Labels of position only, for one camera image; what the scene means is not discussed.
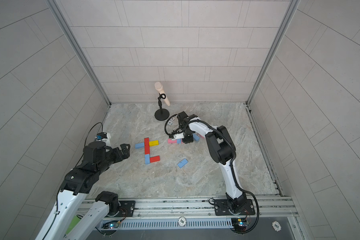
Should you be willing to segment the yellow block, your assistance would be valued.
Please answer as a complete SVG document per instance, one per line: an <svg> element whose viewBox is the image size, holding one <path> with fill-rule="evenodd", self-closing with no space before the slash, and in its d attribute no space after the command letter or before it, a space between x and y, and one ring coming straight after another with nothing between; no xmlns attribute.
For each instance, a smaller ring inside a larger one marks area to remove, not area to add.
<svg viewBox="0 0 360 240"><path fill-rule="evenodd" d="M154 146L158 146L159 145L159 141L158 140L156 140L156 141L150 141L149 142L149 146L150 147L154 147Z"/></svg>

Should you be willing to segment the red stem block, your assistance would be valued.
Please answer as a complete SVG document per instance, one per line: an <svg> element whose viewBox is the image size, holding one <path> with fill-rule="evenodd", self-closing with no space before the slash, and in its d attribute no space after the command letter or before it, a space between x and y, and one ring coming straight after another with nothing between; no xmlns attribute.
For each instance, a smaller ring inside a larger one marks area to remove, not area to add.
<svg viewBox="0 0 360 240"><path fill-rule="evenodd" d="M149 147L149 142L150 142L149 138L144 139L145 147Z"/></svg>

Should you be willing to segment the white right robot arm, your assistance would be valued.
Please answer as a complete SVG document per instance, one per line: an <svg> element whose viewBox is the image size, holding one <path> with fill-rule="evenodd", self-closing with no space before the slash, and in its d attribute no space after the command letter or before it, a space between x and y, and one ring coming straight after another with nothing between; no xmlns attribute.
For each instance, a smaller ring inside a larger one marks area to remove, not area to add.
<svg viewBox="0 0 360 240"><path fill-rule="evenodd" d="M224 177L228 208L234 214L240 213L244 209L247 197L236 175L236 147L227 128L213 127L198 117L180 120L179 126L184 137L194 132L205 137L211 158L219 164Z"/></svg>

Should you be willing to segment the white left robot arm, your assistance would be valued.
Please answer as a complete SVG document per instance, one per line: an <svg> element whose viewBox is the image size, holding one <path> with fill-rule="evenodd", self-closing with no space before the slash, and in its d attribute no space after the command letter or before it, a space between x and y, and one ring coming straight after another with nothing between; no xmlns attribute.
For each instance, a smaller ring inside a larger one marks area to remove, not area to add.
<svg viewBox="0 0 360 240"><path fill-rule="evenodd" d="M111 148L105 142L92 142L83 149L83 162L67 173L59 187L56 203L43 227L37 235L38 240L85 240L105 217L126 217L133 215L133 207L126 208L116 193L103 191L96 198L88 212L68 231L77 214L100 175L130 157L130 145L122 144Z"/></svg>

